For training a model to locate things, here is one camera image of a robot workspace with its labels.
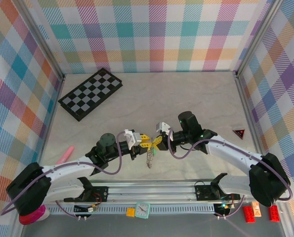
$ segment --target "white floor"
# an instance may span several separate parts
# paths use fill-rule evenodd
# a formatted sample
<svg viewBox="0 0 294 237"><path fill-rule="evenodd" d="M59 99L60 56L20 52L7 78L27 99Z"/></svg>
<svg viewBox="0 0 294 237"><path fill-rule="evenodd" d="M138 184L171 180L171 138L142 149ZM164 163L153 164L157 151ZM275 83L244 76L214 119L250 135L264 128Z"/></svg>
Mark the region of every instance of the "white floor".
<svg viewBox="0 0 294 237"><path fill-rule="evenodd" d="M106 132L117 135L124 129L135 129L156 137L156 124L164 121L181 130L177 116L192 111L202 128L217 132L229 142L254 151L242 104L231 72L213 73L134 73L115 74L123 87L93 110L82 121L76 121L58 106L42 164L50 165L69 146L75 146L69 161L91 150ZM68 75L62 96L87 79L89 74ZM232 129L245 128L244 140ZM179 149L177 155L186 151ZM146 154L131 161L123 159L119 174L103 173L92 179L197 179L214 178L221 172L240 175L242 172L221 158L192 152L184 160L174 159L169 152L157 152L153 166L146 165ZM110 162L107 170L118 168L119 160Z"/></svg>

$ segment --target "red lego brick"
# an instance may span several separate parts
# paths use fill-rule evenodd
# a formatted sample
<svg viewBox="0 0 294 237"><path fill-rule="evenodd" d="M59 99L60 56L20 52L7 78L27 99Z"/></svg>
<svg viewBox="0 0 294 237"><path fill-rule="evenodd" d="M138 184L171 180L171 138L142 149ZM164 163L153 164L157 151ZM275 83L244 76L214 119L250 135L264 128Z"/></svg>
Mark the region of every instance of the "red lego brick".
<svg viewBox="0 0 294 237"><path fill-rule="evenodd" d="M247 223L254 223L255 218L254 218L252 207L251 206L244 206L242 209L243 209L244 214L245 214L246 222Z"/></svg>
<svg viewBox="0 0 294 237"><path fill-rule="evenodd" d="M276 205L273 205L269 207L269 216L270 216L270 221L280 221L280 215L279 215L279 210Z"/></svg>

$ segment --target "plaid wall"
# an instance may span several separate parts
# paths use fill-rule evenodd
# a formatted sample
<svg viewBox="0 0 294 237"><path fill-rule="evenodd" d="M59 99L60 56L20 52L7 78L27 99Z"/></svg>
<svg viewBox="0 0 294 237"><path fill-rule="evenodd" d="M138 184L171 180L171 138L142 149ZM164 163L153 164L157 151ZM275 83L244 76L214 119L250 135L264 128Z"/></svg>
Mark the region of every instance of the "plaid wall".
<svg viewBox="0 0 294 237"><path fill-rule="evenodd" d="M0 0L0 211L5 188L41 150L59 80L11 0ZM10 215L0 217L0 237Z"/></svg>
<svg viewBox="0 0 294 237"><path fill-rule="evenodd" d="M266 151L294 183L294 0L285 0L244 71L243 84ZM294 212L294 200L291 201Z"/></svg>
<svg viewBox="0 0 294 237"><path fill-rule="evenodd" d="M26 3L62 70L93 73L101 67L111 72L233 70L271 1Z"/></svg>

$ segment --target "red triangle sign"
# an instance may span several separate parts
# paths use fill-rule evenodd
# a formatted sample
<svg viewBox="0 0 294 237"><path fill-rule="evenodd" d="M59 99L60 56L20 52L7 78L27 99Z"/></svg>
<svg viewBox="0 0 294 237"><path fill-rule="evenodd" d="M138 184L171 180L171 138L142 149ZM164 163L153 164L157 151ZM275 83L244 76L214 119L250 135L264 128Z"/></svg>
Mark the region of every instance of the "red triangle sign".
<svg viewBox="0 0 294 237"><path fill-rule="evenodd" d="M245 130L244 130L244 129L233 130L233 131L234 131L234 133L235 133L238 137L240 137L241 139L244 138L244 135L245 135Z"/></svg>

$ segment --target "colorful checkered wall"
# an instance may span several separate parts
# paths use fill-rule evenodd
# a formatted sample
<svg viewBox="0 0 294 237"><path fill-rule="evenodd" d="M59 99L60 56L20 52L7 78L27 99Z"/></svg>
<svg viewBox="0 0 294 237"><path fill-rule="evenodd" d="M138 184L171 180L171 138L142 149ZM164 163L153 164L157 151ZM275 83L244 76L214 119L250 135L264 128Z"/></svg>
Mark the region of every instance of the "colorful checkered wall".
<svg viewBox="0 0 294 237"><path fill-rule="evenodd" d="M242 80L266 151L294 188L294 0L285 0ZM294 213L294 200L291 201Z"/></svg>
<svg viewBox="0 0 294 237"><path fill-rule="evenodd" d="M59 84L11 0L0 0L0 211L7 185L39 155ZM0 237L9 219L0 217Z"/></svg>
<svg viewBox="0 0 294 237"><path fill-rule="evenodd" d="M62 70L93 73L234 70L271 1L25 2Z"/></svg>

